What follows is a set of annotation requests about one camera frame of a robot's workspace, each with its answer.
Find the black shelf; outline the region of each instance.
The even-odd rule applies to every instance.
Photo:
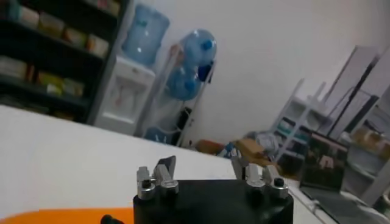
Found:
[[[0,74],[0,94],[9,94],[17,99],[27,100],[44,107],[55,108],[71,113],[82,114],[87,110],[89,101],[83,98],[49,94],[42,86],[24,80]]]
[[[83,0],[19,0],[20,4],[62,19],[67,25],[111,41],[118,20]]]
[[[9,20],[0,20],[0,55],[85,83],[96,79],[104,62],[86,49]]]

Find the water jug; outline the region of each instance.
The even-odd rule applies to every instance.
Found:
[[[217,45],[214,36],[207,30],[194,30],[181,41],[184,64],[188,67],[209,65],[215,58]]]
[[[169,19],[166,16],[148,5],[138,4],[122,45],[124,54],[142,65],[152,66],[168,27]]]

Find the white wall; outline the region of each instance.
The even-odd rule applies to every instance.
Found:
[[[163,46],[198,27],[217,39],[190,139],[227,142],[269,128],[299,78],[302,97],[322,81],[329,88],[355,45],[383,45],[382,1],[155,0],[171,20]]]

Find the clutter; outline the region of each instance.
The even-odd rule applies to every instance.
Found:
[[[268,131],[253,131],[247,134],[248,138],[254,139],[256,143],[264,148],[264,154],[270,159],[273,159],[277,150],[279,149],[279,143],[276,135]]]
[[[224,149],[220,151],[217,154],[217,156],[227,158],[227,159],[231,159],[233,156],[238,156],[240,158],[241,153],[239,152],[239,150],[236,149],[235,145],[230,142],[227,145],[225,145]]]
[[[377,154],[381,159],[390,158],[390,141],[382,134],[363,127],[355,132],[352,139],[365,150]]]

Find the shelf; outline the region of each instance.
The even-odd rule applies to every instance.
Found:
[[[83,113],[88,107],[88,100],[73,96],[57,96],[49,94],[42,86],[37,86],[23,80],[0,75],[0,94],[9,94],[17,99],[27,99],[30,102],[63,111]]]
[[[287,133],[287,132],[285,132],[285,131],[282,131],[282,130],[279,130],[279,129],[276,129],[276,131],[278,132],[278,133],[280,133],[281,135],[283,135],[284,137],[286,137],[287,138],[287,136],[289,135],[289,133]],[[305,145],[305,144],[307,144],[307,141],[305,141],[305,140],[303,140],[303,139],[300,139],[300,138],[297,138],[297,137],[292,137],[292,140],[293,141],[296,141],[296,142],[298,142],[298,143],[300,143],[300,144],[303,144],[303,145]]]
[[[19,0],[21,5],[54,15],[84,33],[93,33],[109,42],[114,38],[117,18],[83,0]]]
[[[285,118],[295,123],[299,120],[299,117],[305,110],[306,105],[302,103],[297,103],[296,101],[292,101],[290,106],[286,109]],[[301,127],[305,127],[308,130],[317,131],[321,128],[327,128],[331,126],[332,122],[329,118],[323,117],[323,114],[319,114],[314,110],[310,110],[307,115],[306,120],[303,122]]]
[[[0,55],[81,82],[93,82],[103,59],[18,22],[0,20]]]

